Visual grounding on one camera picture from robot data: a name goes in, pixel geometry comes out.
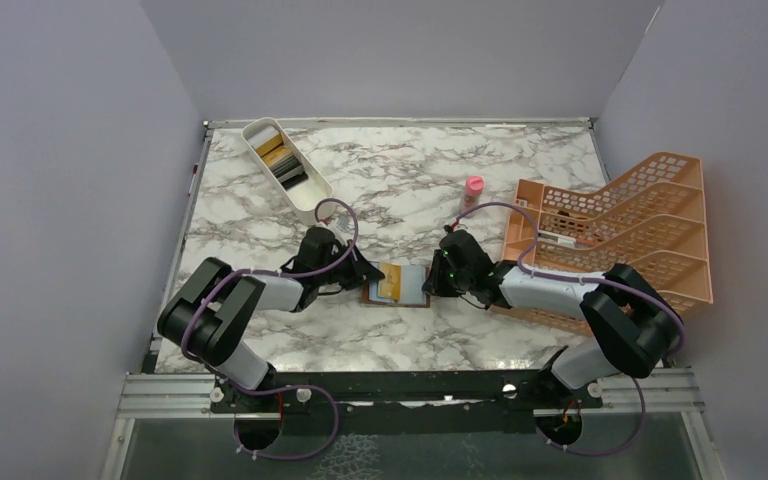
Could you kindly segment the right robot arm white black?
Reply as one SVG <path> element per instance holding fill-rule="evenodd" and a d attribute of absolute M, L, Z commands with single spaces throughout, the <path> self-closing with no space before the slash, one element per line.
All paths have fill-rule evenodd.
<path fill-rule="evenodd" d="M 591 339 L 556 353 L 539 374 L 538 396 L 552 407 L 602 377 L 646 378 L 685 341 L 680 316 L 633 267 L 573 275 L 494 262 L 464 230 L 448 230 L 440 241 L 423 290 L 471 295 L 483 309 L 537 309 L 584 321 Z"/>

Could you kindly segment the brown leather card holder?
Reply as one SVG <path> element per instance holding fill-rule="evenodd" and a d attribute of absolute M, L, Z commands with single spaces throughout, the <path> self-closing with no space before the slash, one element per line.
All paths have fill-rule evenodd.
<path fill-rule="evenodd" d="M 361 302 L 379 306 L 429 308 L 430 296 L 422 289 L 429 269 L 421 265 L 373 262 L 384 274 L 362 289 Z"/>

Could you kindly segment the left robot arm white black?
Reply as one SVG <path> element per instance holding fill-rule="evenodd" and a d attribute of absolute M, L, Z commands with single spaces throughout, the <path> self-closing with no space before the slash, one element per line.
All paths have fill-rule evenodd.
<path fill-rule="evenodd" d="M 188 357 L 234 382 L 245 407 L 258 411 L 273 401 L 272 366 L 243 341 L 254 313 L 300 312 L 320 289 L 341 291 L 382 280 L 385 274 L 333 230 L 307 230 L 298 252 L 277 273 L 235 273 L 215 257 L 203 260 L 162 310 L 159 334 Z"/>

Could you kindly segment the yellow gold credit card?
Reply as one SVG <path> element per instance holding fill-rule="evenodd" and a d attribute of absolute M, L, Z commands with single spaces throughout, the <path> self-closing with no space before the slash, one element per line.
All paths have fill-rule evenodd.
<path fill-rule="evenodd" d="M 380 269 L 386 278 L 378 282 L 377 295 L 379 298 L 399 301 L 401 298 L 402 267 L 398 264 L 382 262 Z"/>

